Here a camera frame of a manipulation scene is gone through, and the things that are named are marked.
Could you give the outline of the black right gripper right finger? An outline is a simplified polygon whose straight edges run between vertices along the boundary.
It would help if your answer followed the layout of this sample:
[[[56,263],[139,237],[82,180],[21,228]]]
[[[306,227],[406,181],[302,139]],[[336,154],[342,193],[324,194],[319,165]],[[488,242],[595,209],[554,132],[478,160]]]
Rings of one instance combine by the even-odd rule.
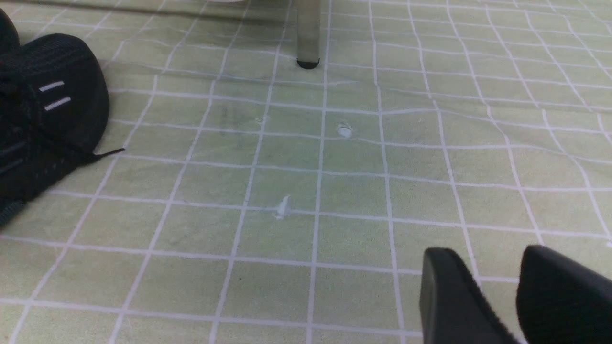
[[[545,246],[522,256],[516,311],[529,344],[609,344],[610,279]]]

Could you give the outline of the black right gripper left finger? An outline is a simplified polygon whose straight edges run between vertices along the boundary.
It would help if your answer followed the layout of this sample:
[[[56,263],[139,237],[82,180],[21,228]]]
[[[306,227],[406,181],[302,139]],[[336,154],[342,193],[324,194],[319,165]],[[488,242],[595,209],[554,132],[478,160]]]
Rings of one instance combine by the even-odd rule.
[[[423,254],[419,296],[425,344],[517,344],[492,310],[459,255],[429,247]]]

